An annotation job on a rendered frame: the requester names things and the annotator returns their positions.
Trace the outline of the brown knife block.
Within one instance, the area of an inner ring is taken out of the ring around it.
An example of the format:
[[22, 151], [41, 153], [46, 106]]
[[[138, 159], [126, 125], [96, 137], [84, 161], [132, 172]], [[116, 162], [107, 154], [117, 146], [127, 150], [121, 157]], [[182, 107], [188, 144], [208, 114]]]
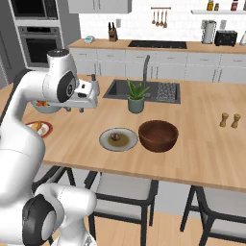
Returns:
[[109, 41], [118, 41], [117, 31], [113, 22], [109, 23]]

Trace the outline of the black toaster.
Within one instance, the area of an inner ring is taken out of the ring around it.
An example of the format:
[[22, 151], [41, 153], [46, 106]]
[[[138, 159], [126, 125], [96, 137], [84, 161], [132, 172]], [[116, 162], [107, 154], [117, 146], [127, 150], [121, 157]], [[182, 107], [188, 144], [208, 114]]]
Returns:
[[225, 31], [218, 30], [215, 34], [214, 44], [216, 46], [232, 46], [236, 44], [237, 32], [236, 31]]

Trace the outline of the grey tap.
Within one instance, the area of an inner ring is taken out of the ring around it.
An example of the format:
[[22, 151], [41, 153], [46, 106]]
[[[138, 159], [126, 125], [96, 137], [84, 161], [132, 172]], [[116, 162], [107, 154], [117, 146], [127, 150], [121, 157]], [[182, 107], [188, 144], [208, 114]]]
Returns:
[[146, 56], [144, 65], [143, 65], [143, 80], [142, 80], [142, 88], [146, 88], [146, 81], [147, 81], [147, 70], [148, 70], [148, 63], [150, 60], [150, 55]]

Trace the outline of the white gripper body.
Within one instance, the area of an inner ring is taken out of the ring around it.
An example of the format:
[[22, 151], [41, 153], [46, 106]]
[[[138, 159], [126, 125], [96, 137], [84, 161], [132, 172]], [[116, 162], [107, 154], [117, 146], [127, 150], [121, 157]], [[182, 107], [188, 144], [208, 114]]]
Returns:
[[59, 103], [59, 106], [69, 108], [95, 109], [97, 107], [97, 103], [97, 93], [94, 90], [92, 90], [89, 95], [81, 91], [75, 91], [66, 102]]

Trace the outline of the steel microwave oven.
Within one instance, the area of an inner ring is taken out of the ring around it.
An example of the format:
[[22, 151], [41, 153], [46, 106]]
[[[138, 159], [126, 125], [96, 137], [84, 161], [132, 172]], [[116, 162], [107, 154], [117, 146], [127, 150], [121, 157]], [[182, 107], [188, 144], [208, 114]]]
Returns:
[[58, 19], [56, 0], [11, 0], [11, 3], [18, 19]]

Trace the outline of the grey fridge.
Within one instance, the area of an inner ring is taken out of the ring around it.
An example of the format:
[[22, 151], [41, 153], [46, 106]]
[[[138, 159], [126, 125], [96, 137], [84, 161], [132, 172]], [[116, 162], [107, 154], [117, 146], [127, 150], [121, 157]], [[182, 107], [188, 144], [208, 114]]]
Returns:
[[14, 77], [14, 26], [8, 0], [0, 0], [0, 89]]

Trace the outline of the wooden shaker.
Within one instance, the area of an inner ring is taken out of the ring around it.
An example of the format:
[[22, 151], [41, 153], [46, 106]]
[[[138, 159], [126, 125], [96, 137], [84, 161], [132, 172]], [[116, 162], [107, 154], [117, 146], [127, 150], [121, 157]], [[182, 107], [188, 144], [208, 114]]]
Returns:
[[226, 121], [228, 119], [229, 115], [226, 112], [222, 113], [222, 119], [221, 122], [219, 124], [220, 127], [226, 127]]
[[231, 127], [236, 129], [238, 127], [238, 121], [241, 118], [241, 115], [239, 113], [236, 113], [234, 115], [234, 122], [232, 123]]

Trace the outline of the grey fruit bowl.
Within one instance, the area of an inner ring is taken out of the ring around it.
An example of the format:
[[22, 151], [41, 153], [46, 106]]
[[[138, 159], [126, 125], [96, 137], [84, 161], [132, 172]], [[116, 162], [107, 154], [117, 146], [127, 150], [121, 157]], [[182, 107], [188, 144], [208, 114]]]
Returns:
[[54, 113], [54, 112], [57, 112], [61, 109], [61, 107], [56, 107], [56, 106], [50, 106], [50, 105], [47, 105], [47, 106], [39, 106], [37, 104], [37, 101], [33, 101], [32, 102], [32, 106], [39, 112], [41, 113]]

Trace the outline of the black hob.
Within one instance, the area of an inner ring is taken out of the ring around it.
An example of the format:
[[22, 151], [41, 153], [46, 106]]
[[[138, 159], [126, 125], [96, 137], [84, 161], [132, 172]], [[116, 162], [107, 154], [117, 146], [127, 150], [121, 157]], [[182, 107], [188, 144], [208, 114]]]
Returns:
[[185, 41], [132, 40], [128, 47], [187, 49]]

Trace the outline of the potted green plant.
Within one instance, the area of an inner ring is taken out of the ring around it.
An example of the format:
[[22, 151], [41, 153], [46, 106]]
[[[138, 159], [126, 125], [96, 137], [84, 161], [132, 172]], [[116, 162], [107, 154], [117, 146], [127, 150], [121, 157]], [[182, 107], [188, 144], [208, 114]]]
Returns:
[[135, 85], [132, 81], [127, 80], [130, 92], [128, 96], [128, 109], [131, 113], [141, 113], [144, 109], [144, 99], [149, 87], [144, 87], [142, 83]]

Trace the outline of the red rimmed plate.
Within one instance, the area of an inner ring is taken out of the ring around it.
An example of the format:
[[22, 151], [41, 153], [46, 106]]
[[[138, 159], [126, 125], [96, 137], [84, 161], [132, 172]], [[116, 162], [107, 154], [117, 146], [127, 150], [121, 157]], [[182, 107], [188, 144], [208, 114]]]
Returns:
[[[30, 127], [32, 129], [32, 125], [35, 123], [35, 122], [30, 122], [27, 124], [28, 127]], [[41, 121], [42, 123], [42, 128], [39, 129], [38, 131], [36, 131], [42, 138], [45, 138], [47, 136], [49, 136], [52, 131], [53, 131], [53, 126], [49, 123], [49, 122], [46, 122], [46, 121]]]

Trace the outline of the white base cupboards run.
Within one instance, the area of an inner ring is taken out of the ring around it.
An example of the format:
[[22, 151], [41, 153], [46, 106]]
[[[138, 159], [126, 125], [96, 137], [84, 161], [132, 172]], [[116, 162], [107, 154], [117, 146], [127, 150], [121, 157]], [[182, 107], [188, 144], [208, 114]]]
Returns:
[[80, 74], [246, 84], [246, 55], [71, 48]]

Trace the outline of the grey soap dispenser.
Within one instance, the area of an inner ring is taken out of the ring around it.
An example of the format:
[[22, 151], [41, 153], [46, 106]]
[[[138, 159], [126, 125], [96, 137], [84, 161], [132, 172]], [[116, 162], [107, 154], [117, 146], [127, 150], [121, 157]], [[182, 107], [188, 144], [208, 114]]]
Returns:
[[91, 83], [94, 91], [96, 92], [97, 96], [100, 94], [100, 87], [98, 81], [96, 80], [96, 75], [91, 74]]

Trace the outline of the grey plate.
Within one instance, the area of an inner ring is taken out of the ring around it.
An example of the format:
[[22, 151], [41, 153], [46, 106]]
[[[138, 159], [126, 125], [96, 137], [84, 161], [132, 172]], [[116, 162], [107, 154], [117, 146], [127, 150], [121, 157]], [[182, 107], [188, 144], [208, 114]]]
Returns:
[[[119, 141], [112, 141], [111, 134], [119, 134]], [[102, 147], [113, 152], [124, 152], [135, 147], [138, 136], [135, 132], [127, 128], [111, 128], [101, 133], [99, 142]]]

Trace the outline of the white paper towel holder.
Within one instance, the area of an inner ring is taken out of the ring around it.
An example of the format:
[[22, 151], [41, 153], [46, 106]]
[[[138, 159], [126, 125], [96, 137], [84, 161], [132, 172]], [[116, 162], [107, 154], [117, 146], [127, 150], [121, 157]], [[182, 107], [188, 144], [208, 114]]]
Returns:
[[202, 21], [202, 43], [212, 44], [214, 41], [214, 35], [216, 30], [216, 22], [214, 20]]

